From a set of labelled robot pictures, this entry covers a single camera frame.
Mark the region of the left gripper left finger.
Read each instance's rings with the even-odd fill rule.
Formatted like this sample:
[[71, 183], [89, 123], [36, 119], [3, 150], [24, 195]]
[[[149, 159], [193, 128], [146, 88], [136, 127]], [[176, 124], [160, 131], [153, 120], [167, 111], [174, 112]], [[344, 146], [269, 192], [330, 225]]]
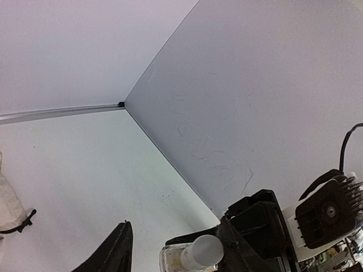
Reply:
[[108, 235], [97, 250], [73, 272], [130, 272], [132, 269], [133, 229], [125, 221]]

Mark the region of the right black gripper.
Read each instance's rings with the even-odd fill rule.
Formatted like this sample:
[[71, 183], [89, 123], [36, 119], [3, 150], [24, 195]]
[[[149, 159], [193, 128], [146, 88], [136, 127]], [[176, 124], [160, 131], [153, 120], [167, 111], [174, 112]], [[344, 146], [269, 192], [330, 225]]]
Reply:
[[[280, 205], [272, 190], [262, 189], [228, 207], [226, 217], [249, 246], [274, 271], [300, 271]], [[203, 235], [216, 236], [215, 227], [174, 237], [165, 246], [188, 244]]]

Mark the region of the white nail polish brush cap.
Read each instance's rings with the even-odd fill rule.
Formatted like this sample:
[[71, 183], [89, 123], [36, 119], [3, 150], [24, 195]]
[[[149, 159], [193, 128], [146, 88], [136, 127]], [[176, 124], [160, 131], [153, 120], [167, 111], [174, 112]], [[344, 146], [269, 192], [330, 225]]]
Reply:
[[180, 261], [186, 271], [197, 271], [218, 264], [223, 257], [224, 249], [219, 238], [203, 235], [182, 251]]

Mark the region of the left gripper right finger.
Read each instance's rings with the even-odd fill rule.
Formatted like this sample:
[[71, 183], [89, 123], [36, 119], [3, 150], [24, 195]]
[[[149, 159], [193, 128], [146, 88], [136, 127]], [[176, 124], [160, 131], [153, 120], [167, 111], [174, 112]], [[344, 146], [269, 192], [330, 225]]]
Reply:
[[250, 247], [225, 216], [221, 218], [217, 237], [224, 249], [224, 256], [218, 263], [218, 271], [272, 271], [270, 265]]

